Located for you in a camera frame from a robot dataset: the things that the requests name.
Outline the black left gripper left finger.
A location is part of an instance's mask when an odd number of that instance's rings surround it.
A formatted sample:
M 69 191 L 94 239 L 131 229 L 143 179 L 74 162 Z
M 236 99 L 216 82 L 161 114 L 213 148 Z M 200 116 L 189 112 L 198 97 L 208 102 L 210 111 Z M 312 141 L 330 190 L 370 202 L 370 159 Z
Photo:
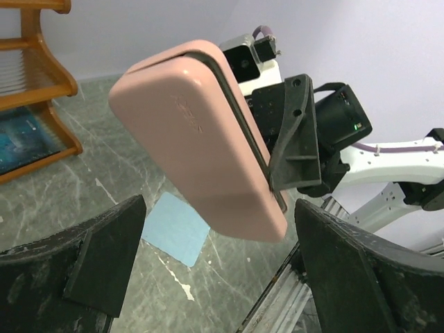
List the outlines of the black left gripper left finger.
M 121 314 L 145 217 L 144 198 L 136 195 L 1 252 L 1 331 L 109 332 Z

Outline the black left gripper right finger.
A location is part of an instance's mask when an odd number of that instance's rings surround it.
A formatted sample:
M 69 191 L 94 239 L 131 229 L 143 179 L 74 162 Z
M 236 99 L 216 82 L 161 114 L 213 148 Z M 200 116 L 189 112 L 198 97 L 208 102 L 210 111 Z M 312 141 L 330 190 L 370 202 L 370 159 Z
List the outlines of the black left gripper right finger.
M 307 200 L 294 219 L 323 332 L 442 332 L 443 260 L 355 227 Z

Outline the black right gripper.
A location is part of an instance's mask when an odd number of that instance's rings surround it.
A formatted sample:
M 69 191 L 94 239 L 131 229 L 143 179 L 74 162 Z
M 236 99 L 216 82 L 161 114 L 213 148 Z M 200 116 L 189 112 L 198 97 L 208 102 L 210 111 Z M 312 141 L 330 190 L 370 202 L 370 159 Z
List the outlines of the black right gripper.
M 351 170 L 341 151 L 373 130 L 351 86 L 313 88 L 307 74 L 255 89 L 246 101 L 271 154 L 273 190 L 296 188 L 312 198 L 331 194 Z

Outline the light blue cleaning cloth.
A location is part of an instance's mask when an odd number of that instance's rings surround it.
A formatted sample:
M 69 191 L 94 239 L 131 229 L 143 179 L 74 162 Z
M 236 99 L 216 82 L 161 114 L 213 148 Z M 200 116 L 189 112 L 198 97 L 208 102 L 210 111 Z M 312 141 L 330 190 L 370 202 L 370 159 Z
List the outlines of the light blue cleaning cloth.
M 194 208 L 163 193 L 146 217 L 142 239 L 187 267 L 200 255 L 210 227 Z

